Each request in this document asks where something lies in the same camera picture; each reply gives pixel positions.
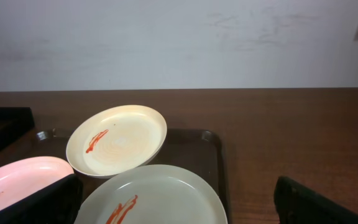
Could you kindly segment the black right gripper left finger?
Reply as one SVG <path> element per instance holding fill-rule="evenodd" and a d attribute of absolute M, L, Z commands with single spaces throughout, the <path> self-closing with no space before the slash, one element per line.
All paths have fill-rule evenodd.
<path fill-rule="evenodd" d="M 82 196 L 82 181 L 70 174 L 0 210 L 0 224 L 73 224 Z"/>

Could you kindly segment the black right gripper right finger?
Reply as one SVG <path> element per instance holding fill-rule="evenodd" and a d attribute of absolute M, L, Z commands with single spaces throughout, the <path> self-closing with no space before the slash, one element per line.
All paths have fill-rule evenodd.
<path fill-rule="evenodd" d="M 280 224 L 358 224 L 358 215 L 295 180 L 280 176 L 274 190 Z"/>

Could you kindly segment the pink plate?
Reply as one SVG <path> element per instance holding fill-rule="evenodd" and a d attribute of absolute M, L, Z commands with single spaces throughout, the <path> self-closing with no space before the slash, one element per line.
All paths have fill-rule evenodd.
<path fill-rule="evenodd" d="M 73 173 L 67 161 L 50 156 L 0 167 L 0 211 Z"/>

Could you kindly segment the pale green plate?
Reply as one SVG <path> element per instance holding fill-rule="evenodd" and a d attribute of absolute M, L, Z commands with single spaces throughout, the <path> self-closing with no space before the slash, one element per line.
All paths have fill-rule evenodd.
<path fill-rule="evenodd" d="M 227 224 L 223 204 L 200 176 L 180 167 L 149 165 L 99 186 L 81 205 L 76 223 Z"/>

